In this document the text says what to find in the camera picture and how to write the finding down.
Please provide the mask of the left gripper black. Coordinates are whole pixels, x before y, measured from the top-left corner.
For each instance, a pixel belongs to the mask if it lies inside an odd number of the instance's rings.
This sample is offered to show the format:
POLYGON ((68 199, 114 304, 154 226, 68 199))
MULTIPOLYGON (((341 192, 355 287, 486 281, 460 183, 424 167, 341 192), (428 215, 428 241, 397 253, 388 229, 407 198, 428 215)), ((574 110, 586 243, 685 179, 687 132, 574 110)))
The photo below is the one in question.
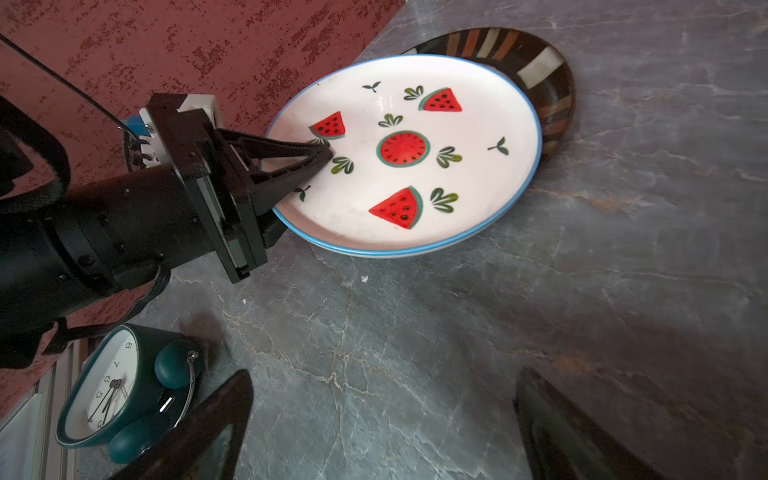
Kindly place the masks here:
POLYGON ((269 210, 334 153, 323 144, 213 128, 205 119, 188 119, 182 136, 169 144, 170 164, 227 276, 238 283, 267 262, 267 250, 287 230, 269 210))

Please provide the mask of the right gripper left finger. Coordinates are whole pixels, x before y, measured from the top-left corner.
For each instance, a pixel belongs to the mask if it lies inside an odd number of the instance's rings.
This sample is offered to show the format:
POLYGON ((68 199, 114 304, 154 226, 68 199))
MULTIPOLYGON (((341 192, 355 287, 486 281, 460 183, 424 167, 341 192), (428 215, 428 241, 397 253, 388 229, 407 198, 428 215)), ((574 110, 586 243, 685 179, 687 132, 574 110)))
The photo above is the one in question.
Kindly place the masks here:
POLYGON ((232 479, 254 400, 241 369, 181 419, 154 413, 108 444, 113 462, 127 463, 113 479, 232 479))

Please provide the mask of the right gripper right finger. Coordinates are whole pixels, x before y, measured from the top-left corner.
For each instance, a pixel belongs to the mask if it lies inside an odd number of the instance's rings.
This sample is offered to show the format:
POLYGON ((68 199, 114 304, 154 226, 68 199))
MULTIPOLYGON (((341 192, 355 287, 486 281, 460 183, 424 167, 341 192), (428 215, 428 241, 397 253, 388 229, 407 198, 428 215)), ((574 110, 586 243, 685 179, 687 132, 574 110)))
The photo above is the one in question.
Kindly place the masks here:
POLYGON ((516 380, 515 413, 534 479, 660 479, 535 370, 516 380))

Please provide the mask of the dark striped rim plate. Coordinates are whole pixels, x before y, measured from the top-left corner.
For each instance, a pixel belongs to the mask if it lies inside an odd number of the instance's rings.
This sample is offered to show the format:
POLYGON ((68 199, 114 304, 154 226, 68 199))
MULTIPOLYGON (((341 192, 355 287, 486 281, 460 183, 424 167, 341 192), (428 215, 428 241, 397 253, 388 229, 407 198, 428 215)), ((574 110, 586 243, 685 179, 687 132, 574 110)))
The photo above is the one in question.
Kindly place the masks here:
POLYGON ((558 150, 575 113, 576 87, 565 58, 546 40, 522 30, 482 27, 450 32, 403 53, 462 58, 508 77, 536 110, 543 141, 540 163, 558 150))

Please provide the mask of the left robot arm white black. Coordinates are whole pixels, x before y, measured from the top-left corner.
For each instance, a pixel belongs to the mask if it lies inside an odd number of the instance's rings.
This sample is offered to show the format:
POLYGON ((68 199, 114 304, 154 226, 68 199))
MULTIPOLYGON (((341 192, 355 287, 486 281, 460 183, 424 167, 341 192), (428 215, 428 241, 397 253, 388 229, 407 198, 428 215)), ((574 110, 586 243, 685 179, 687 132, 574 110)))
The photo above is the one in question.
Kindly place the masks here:
POLYGON ((267 260, 284 232, 276 205, 332 159, 322 144, 218 128, 181 94, 154 94, 147 115, 158 166, 71 189, 61 143, 9 102, 1 105, 1 188, 31 166, 33 149, 55 179, 1 202, 1 365, 25 369, 106 326, 70 327, 70 314, 124 290, 149 292, 171 271, 215 253, 232 282, 267 260))

